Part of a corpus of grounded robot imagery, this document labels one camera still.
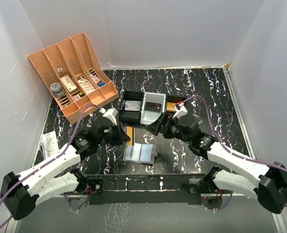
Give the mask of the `tan card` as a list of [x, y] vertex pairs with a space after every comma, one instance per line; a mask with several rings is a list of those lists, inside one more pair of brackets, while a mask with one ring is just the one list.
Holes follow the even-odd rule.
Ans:
[[129, 136], [130, 140], [127, 142], [127, 145], [133, 146], [135, 144], [135, 131], [133, 127], [127, 126], [127, 135]]

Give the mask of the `grey leather card holder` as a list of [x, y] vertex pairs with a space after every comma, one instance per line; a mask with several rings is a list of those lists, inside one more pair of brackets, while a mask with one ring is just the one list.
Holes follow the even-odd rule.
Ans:
[[123, 153], [123, 161], [137, 164], [153, 165], [156, 157], [157, 149], [154, 144], [126, 145]]

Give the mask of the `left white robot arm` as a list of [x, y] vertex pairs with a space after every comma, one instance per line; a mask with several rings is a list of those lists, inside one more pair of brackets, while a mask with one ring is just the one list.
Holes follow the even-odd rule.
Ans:
[[11, 217], [23, 219], [40, 203], [65, 192], [84, 193], [88, 188], [86, 176], [78, 168], [63, 172], [95, 154], [102, 143], [118, 146], [130, 140], [117, 121], [117, 114], [115, 108], [101, 109], [94, 126], [77, 133], [55, 155], [19, 174], [6, 174], [0, 199]]

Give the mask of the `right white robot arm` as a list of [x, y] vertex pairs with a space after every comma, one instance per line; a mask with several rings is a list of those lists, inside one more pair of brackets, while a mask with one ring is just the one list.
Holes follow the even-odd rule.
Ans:
[[267, 164], [227, 147], [217, 138], [201, 131], [197, 119], [180, 104], [174, 115], [162, 113], [146, 129], [164, 138], [187, 143], [197, 156], [227, 167], [213, 167], [198, 182], [202, 189], [214, 193], [229, 190], [257, 200], [266, 210], [279, 214], [287, 207], [287, 170], [279, 162]]

